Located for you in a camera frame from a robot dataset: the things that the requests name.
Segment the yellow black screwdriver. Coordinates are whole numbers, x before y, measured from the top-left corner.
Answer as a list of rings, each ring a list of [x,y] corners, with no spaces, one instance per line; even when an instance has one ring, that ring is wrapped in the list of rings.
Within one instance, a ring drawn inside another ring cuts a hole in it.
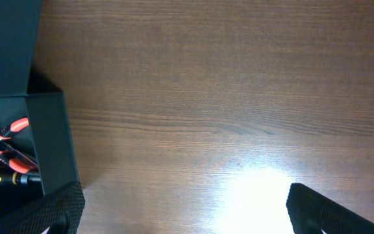
[[[27,186],[41,183],[38,173],[22,174],[9,168],[0,167],[0,185]]]

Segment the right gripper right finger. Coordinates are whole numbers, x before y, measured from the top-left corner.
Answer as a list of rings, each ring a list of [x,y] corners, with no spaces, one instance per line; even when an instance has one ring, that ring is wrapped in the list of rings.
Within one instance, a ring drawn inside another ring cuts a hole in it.
[[[374,234],[374,223],[301,183],[286,201],[295,234]]]

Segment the dark green hinged box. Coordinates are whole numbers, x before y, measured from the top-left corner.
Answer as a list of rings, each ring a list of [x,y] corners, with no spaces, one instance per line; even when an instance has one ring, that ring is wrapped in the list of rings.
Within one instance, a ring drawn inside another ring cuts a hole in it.
[[[32,63],[41,7],[0,0],[0,130],[29,119],[11,144],[36,161],[42,177],[32,187],[0,185],[0,218],[79,178],[63,92]]]

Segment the orange black needle-nose pliers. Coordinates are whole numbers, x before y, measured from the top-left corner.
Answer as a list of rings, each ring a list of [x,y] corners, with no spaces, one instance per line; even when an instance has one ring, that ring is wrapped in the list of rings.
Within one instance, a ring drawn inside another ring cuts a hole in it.
[[[0,130],[0,161],[16,172],[37,172],[38,165],[26,153],[13,148],[10,141],[29,126],[27,117],[20,118]]]

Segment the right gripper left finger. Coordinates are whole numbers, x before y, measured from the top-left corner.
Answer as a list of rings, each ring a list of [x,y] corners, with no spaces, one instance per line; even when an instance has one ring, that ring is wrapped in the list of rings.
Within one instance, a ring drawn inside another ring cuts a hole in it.
[[[76,234],[84,207],[81,183],[71,182],[0,218],[0,233]]]

